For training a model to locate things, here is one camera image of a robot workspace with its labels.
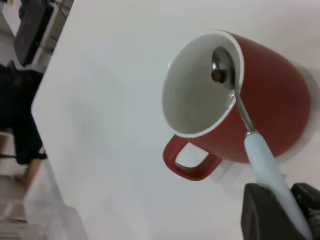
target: black bag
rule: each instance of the black bag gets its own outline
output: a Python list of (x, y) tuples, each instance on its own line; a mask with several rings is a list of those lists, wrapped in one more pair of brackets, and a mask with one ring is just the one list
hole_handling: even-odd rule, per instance
[(41, 157), (43, 143), (31, 107), (42, 78), (33, 70), (17, 70), (13, 61), (8, 67), (0, 65), (0, 129), (13, 130), (15, 157), (21, 165)]

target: mug rim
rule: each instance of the mug rim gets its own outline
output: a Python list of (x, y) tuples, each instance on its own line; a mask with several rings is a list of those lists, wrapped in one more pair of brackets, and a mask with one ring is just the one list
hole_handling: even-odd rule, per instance
[[(164, 90), (165, 90), (165, 86), (166, 86), (166, 83), (167, 81), (169, 81), (168, 79), (168, 75), (169, 75), (169, 72), (170, 72), (170, 69), (175, 65), (176, 63), (176, 59), (179, 58), (179, 56), (182, 54), (182, 52), (189, 46), (191, 45), (193, 42), (201, 39), (201, 38), (204, 38), (206, 36), (212, 36), (212, 35), (219, 35), (219, 36), (223, 36), (225, 38), (227, 38), (228, 40), (230, 40), (232, 42), (232, 44), (234, 45), (236, 51), (237, 51), (237, 54), (238, 54), (238, 57), (240, 59), (240, 75), (239, 75), (239, 78), (238, 78), (238, 91), (239, 93), (241, 92), (241, 88), (242, 88), (242, 85), (243, 85), (243, 82), (244, 82), (244, 76), (245, 76), (245, 59), (244, 59), (244, 55), (243, 55), (243, 52), (241, 50), (241, 47), (239, 45), (239, 43), (237, 42), (237, 40), (229, 33), (229, 32), (226, 32), (226, 31), (223, 31), (223, 30), (218, 30), (218, 29), (214, 29), (214, 30), (211, 30), (211, 31), (208, 31), (208, 32), (204, 32), (204, 33), (201, 33), (200, 36), (197, 36), (196, 38), (188, 41), (178, 52), (178, 54), (172, 59), (172, 61), (169, 63), (168, 65), (168, 71), (166, 73), (166, 76), (165, 76), (165, 81), (164, 81), (164, 85), (163, 85), (163, 89), (162, 89), (162, 97), (164, 95)], [(231, 104), (229, 105), (229, 107), (227, 108), (227, 110), (224, 112), (224, 114), (219, 118), (218, 121), (216, 121), (212, 126), (210, 126), (209, 128), (201, 131), (201, 132), (197, 132), (197, 133), (192, 133), (192, 134), (186, 134), (186, 133), (181, 133), (181, 132), (178, 132), (176, 130), (174, 130), (170, 124), (168, 123), (168, 120), (167, 120), (167, 117), (166, 115), (164, 115), (164, 118), (169, 126), (169, 129), (172, 133), (174, 133), (175, 135), (177, 135), (178, 137), (181, 137), (181, 138), (185, 138), (185, 139), (194, 139), (194, 138), (198, 138), (198, 137), (202, 137), (210, 132), (212, 132), (215, 128), (217, 128), (220, 124), (222, 124), (222, 122), (227, 118), (227, 116), (230, 114), (231, 110), (233, 109), (233, 107), (235, 106), (236, 104), (236, 98), (234, 97)], [(163, 101), (162, 101), (162, 111), (164, 112), (164, 104), (163, 104)]]

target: red mug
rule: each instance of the red mug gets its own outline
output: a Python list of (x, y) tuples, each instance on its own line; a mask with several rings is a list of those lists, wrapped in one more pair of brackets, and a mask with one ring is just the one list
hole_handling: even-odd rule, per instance
[[(172, 172), (192, 181), (208, 177), (222, 159), (249, 163), (244, 145), (247, 129), (234, 92), (211, 79), (217, 47), (230, 53), (245, 108), (275, 157), (298, 140), (311, 111), (304, 77), (273, 50), (221, 30), (188, 42), (170, 63), (163, 88), (164, 117), (175, 134), (163, 158)], [(176, 162), (188, 143), (209, 153), (196, 167)]]

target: mug handle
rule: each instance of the mug handle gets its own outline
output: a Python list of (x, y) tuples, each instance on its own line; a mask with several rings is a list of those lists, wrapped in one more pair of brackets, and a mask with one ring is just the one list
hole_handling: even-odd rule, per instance
[(163, 159), (166, 166), (175, 174), (191, 181), (207, 178), (219, 166), (222, 159), (209, 154), (202, 163), (195, 167), (186, 167), (176, 162), (179, 153), (189, 142), (182, 137), (173, 136), (164, 149)]

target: table surface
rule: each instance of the table surface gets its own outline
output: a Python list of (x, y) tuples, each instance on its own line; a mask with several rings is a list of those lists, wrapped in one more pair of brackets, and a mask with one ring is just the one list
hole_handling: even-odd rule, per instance
[[(317, 0), (77, 0), (32, 113), (65, 204), (90, 239), (243, 239), (249, 165), (222, 162), (201, 182), (167, 169), (173, 134), (162, 113), (168, 65), (211, 29), (263, 44), (306, 71), (312, 115), (279, 157), (292, 185), (320, 189), (320, 2)], [(189, 166), (206, 153), (187, 146)]]

